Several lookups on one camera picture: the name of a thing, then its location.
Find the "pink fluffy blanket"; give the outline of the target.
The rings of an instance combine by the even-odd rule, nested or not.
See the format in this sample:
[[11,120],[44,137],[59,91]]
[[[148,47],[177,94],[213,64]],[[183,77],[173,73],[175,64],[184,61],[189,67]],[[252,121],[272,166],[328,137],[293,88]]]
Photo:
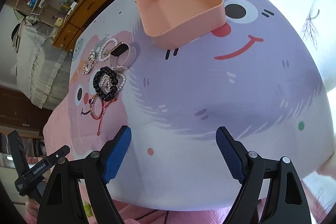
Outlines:
[[[68,98],[52,112],[43,129],[47,152],[70,145]],[[335,223],[335,155],[302,182],[312,223]],[[229,208],[208,211],[163,211],[115,201],[125,223],[222,223]]]

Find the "white lace covered furniture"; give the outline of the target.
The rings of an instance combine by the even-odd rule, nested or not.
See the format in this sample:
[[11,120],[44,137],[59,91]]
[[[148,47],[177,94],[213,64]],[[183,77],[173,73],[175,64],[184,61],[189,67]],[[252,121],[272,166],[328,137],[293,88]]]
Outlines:
[[68,94],[72,56],[52,45],[56,30],[42,22],[23,22],[12,32],[17,89],[33,105],[54,110]]

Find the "cartoon monster table mat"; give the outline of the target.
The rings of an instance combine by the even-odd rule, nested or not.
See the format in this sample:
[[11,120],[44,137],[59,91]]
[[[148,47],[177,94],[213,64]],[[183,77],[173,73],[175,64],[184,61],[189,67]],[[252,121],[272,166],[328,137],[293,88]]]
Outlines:
[[[218,149],[225,127],[248,150],[289,157],[300,178],[334,152],[327,93],[306,45],[268,0],[224,0],[226,24],[174,50],[145,34],[135,0],[115,0],[81,34],[68,93],[75,159],[121,126],[131,142],[111,196],[162,210],[232,205],[240,185]],[[123,72],[112,48],[136,49]],[[90,50],[96,60],[83,74]]]

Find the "pink plastic tray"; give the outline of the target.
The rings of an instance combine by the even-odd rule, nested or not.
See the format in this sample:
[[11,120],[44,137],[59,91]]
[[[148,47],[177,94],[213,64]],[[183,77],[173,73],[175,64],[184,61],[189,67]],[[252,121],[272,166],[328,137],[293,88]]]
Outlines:
[[174,50],[226,24],[224,0],[135,0],[145,34]]

